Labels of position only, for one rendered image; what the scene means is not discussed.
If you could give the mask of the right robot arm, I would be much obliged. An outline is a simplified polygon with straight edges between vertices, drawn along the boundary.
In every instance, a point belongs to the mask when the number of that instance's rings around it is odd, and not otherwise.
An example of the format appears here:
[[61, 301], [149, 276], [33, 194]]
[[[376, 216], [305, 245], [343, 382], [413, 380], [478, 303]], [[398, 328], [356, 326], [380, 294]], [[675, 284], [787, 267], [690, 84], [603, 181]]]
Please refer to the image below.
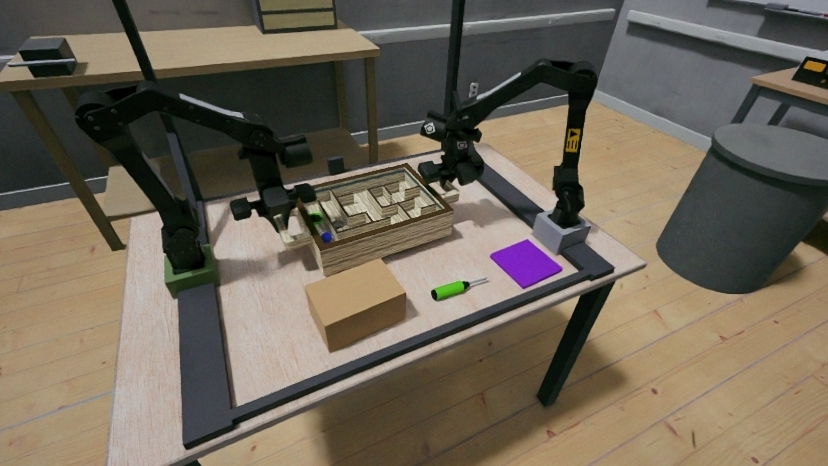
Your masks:
[[[163, 223], [162, 249], [173, 275], [204, 268], [206, 256], [201, 242], [196, 240], [200, 234], [197, 209], [188, 198], [180, 200], [172, 193], [130, 132], [128, 124], [154, 111], [219, 131], [242, 144], [237, 156], [239, 160], [249, 160], [256, 178], [279, 173], [275, 154], [287, 169], [313, 162], [303, 134], [279, 140], [259, 115], [223, 110], [153, 82], [83, 93], [77, 101], [75, 122], [116, 157], [157, 209]], [[295, 189], [285, 189], [279, 182], [273, 187], [259, 186], [261, 204], [266, 202], [271, 217], [289, 213], [298, 203]]]

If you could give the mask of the green screwdriver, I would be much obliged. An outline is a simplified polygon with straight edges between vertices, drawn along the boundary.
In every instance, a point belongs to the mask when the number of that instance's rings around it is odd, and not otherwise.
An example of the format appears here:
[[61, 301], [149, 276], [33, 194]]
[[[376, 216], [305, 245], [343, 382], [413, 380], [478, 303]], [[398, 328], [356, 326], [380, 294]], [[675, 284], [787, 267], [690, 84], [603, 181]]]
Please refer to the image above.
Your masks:
[[453, 283], [450, 283], [450, 284], [447, 284], [447, 285], [444, 285], [444, 286], [434, 288], [433, 290], [431, 290], [431, 296], [434, 300], [439, 300], [439, 299], [442, 299], [442, 298], [445, 298], [445, 297], [463, 292], [464, 289], [467, 289], [467, 287], [469, 287], [471, 284], [474, 284], [474, 283], [477, 283], [477, 282], [480, 282], [480, 281], [483, 281], [483, 280], [486, 280], [486, 279], [488, 279], [488, 277], [484, 277], [484, 278], [481, 278], [481, 279], [478, 279], [478, 280], [475, 280], [475, 281], [471, 281], [471, 282], [456, 281], [456, 282], [453, 282]]

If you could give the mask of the wooden maze board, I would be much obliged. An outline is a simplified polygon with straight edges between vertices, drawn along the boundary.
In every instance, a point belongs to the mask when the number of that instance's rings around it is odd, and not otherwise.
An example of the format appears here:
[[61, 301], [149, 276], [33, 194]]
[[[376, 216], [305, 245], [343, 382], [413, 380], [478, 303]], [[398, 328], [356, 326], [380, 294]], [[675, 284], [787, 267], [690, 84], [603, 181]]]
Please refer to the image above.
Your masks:
[[285, 249], [309, 245], [324, 277], [451, 235], [449, 203], [460, 197], [449, 180], [441, 194], [408, 163], [312, 187], [317, 200], [299, 198], [290, 215], [301, 234], [273, 218]]

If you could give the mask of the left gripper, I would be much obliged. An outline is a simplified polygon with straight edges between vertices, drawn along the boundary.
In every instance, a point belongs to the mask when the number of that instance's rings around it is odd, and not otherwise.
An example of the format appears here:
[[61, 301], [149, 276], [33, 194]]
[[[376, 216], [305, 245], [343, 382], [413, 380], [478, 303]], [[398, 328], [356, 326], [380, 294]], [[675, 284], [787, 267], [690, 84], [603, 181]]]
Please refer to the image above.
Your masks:
[[[455, 173], [451, 173], [449, 171], [449, 168], [450, 168], [451, 164], [453, 163], [453, 161], [455, 161], [457, 158], [461, 158], [461, 160], [462, 160], [462, 159], [465, 159], [467, 157], [467, 155], [471, 154], [472, 155], [471, 156], [471, 162], [472, 163], [473, 162], [475, 162], [475, 164], [482, 163], [483, 166], [485, 164], [484, 159], [481, 157], [481, 155], [478, 153], [478, 151], [476, 149], [468, 150], [464, 154], [458, 154], [458, 153], [455, 153], [455, 152], [453, 152], [449, 149], [448, 143], [445, 143], [443, 147], [446, 149], [446, 151], [445, 151], [445, 154], [441, 155], [441, 160], [442, 160], [441, 163], [434, 164], [434, 162], [432, 160], [430, 160], [430, 161], [419, 163], [419, 165], [418, 165], [417, 170], [420, 173], [420, 175], [422, 176], [422, 178], [424, 179], [425, 183], [427, 183], [427, 184], [434, 183], [434, 182], [437, 182], [439, 180], [440, 181], [440, 186], [443, 188], [445, 186], [447, 180], [449, 180], [451, 183], [453, 183], [456, 180], [456, 176], [455, 176]], [[440, 179], [442, 179], [442, 180], [440, 180]], [[447, 180], [444, 180], [444, 179], [447, 179]]]

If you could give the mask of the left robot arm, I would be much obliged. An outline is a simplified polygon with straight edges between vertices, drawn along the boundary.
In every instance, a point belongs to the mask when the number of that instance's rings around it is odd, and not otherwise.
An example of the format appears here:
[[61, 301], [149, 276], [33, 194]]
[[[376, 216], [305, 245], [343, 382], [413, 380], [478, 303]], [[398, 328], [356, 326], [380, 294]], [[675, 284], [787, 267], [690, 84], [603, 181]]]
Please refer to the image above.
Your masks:
[[[449, 149], [455, 153], [464, 154], [469, 150], [472, 141], [479, 142], [481, 139], [482, 132], [476, 126], [497, 107], [539, 83], [546, 83], [568, 91], [569, 109], [563, 157], [560, 166], [554, 165], [552, 177], [552, 191], [555, 190], [555, 196], [559, 200], [551, 213], [552, 216], [548, 214], [547, 217], [562, 229], [570, 228], [581, 224], [581, 221], [575, 218], [578, 218], [577, 215], [585, 207], [584, 190], [579, 183], [578, 163], [586, 111], [597, 86], [595, 74], [595, 66], [589, 61], [575, 63], [546, 58], [538, 59], [534, 64], [492, 90], [465, 99], [449, 117], [429, 110], [420, 135], [442, 142], [451, 132], [448, 141]], [[449, 168], [451, 173], [455, 173], [461, 186], [473, 183], [481, 178], [484, 172], [483, 164], [472, 163], [471, 156], [471, 154], [467, 155], [462, 160], [457, 158]]]

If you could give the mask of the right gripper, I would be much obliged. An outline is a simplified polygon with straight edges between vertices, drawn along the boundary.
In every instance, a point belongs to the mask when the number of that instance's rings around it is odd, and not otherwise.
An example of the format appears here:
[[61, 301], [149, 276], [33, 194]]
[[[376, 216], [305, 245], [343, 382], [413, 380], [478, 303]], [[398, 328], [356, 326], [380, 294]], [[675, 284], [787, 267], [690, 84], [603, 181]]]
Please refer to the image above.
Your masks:
[[[257, 190], [258, 190], [258, 194], [259, 194], [259, 186], [260, 185], [266, 184], [266, 187], [268, 188], [268, 187], [275, 186], [276, 181], [280, 181], [279, 183], [281, 183], [280, 171], [279, 171], [278, 174], [276, 174], [272, 177], [268, 177], [268, 178], [256, 178], [256, 177], [254, 177], [254, 180], [255, 180], [255, 184], [256, 184], [256, 187], [257, 187]], [[303, 184], [295, 185], [293, 188], [296, 190], [297, 197], [300, 198], [300, 201], [302, 203], [305, 204], [305, 203], [309, 203], [309, 202], [313, 202], [313, 201], [317, 200], [315, 190], [312, 188], [312, 186], [309, 183], [303, 183]], [[274, 218], [270, 217], [268, 215], [265, 205], [262, 206], [260, 200], [248, 202], [247, 197], [246, 197], [246, 198], [242, 198], [242, 199], [233, 200], [233, 201], [230, 202], [229, 205], [230, 205], [230, 208], [231, 208], [231, 211], [232, 211], [232, 214], [233, 214], [233, 217], [234, 217], [235, 221], [241, 221], [241, 220], [249, 219], [252, 216], [252, 210], [256, 210], [256, 212], [258, 212], [257, 213], [258, 217], [259, 218], [264, 217], [265, 219], [267, 219], [270, 222], [270, 224], [273, 226], [275, 231], [277, 233], [279, 233], [279, 230], [278, 230], [278, 227], [276, 225], [276, 222], [275, 222]], [[283, 222], [284, 222], [285, 227], [287, 228], [287, 230], [288, 230], [288, 226], [289, 226], [290, 214], [291, 214], [291, 212], [288, 213], [288, 214], [282, 214]]]

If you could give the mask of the brown cardboard box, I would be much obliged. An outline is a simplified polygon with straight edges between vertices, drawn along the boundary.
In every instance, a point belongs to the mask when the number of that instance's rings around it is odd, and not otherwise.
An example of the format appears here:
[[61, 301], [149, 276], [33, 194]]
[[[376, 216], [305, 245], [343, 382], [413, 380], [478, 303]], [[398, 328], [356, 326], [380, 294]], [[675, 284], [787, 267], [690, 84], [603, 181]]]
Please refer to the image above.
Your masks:
[[406, 291], [381, 258], [304, 288], [329, 354], [406, 317]]

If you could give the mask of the purple flat block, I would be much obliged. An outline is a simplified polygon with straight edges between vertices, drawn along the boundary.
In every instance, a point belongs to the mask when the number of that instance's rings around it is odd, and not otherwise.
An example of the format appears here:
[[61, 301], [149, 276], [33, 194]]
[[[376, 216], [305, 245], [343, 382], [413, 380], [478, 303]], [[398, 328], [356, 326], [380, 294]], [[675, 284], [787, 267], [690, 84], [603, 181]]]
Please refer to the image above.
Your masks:
[[563, 270], [528, 239], [491, 253], [490, 258], [522, 289]]

